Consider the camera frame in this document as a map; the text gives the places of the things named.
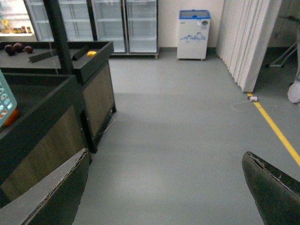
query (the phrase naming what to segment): produce display stand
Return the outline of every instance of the produce display stand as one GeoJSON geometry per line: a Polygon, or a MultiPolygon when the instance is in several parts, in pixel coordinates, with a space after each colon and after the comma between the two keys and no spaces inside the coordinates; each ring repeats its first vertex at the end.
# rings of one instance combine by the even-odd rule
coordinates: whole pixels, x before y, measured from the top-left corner
{"type": "Polygon", "coordinates": [[[0,207],[87,147],[85,104],[74,76],[5,74],[19,118],[0,128],[0,207]]]}
{"type": "MultiPolygon", "coordinates": [[[[60,59],[56,55],[59,47],[55,42],[21,42],[24,46],[32,46],[33,53],[22,52],[13,56],[9,56],[4,51],[4,47],[9,44],[13,45],[14,42],[0,43],[0,58],[2,59],[0,68],[3,73],[62,74],[64,72],[60,66],[60,59]],[[46,55],[44,59],[39,58],[41,54],[46,55]]],[[[113,53],[113,43],[68,42],[67,45],[69,58],[73,59],[72,74],[81,84],[87,108],[83,127],[89,150],[95,153],[101,139],[101,132],[105,130],[112,113],[116,112],[108,63],[108,58],[113,53]],[[92,50],[97,53],[89,58],[86,53],[92,50]]]]}

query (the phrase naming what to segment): white vertical blinds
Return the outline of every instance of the white vertical blinds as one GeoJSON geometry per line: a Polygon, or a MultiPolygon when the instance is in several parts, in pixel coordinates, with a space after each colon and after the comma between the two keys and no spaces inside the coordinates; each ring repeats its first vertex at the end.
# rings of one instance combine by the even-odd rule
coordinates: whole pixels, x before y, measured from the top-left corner
{"type": "Polygon", "coordinates": [[[225,0],[217,54],[243,92],[252,92],[282,0],[225,0]]]}

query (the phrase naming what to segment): white chest freezer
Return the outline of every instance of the white chest freezer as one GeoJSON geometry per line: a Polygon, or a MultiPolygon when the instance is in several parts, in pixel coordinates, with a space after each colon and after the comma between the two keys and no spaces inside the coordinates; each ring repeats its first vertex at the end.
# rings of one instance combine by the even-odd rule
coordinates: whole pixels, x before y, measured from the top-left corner
{"type": "Polygon", "coordinates": [[[205,59],[209,30],[209,11],[180,11],[177,58],[199,60],[205,59]]]}

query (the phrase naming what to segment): wooden panel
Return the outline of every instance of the wooden panel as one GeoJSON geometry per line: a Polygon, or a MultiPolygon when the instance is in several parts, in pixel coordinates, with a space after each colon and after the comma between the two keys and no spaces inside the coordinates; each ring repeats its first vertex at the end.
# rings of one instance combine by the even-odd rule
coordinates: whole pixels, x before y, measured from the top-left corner
{"type": "Polygon", "coordinates": [[[85,88],[83,96],[94,137],[114,103],[109,64],[85,88]]]}
{"type": "Polygon", "coordinates": [[[72,106],[10,174],[1,189],[11,201],[16,199],[84,147],[72,106]]]}

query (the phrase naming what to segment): yellow floor line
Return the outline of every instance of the yellow floor line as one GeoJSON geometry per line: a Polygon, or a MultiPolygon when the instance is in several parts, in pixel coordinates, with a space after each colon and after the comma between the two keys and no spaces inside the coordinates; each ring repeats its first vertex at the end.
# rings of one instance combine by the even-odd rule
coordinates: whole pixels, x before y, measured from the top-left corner
{"type": "Polygon", "coordinates": [[[280,131],[280,129],[274,123],[274,121],[272,120],[272,118],[264,110],[264,108],[262,107],[262,105],[259,102],[254,102],[254,105],[260,111],[260,113],[262,114],[262,116],[266,119],[266,121],[268,122],[268,124],[270,125],[270,127],[273,129],[273,131],[275,132],[275,134],[281,140],[282,144],[285,146],[285,148],[291,154],[291,156],[296,161],[296,163],[300,166],[300,156],[297,153],[297,151],[294,149],[294,147],[290,144],[290,142],[287,140],[287,138],[283,135],[283,133],[280,131]]]}

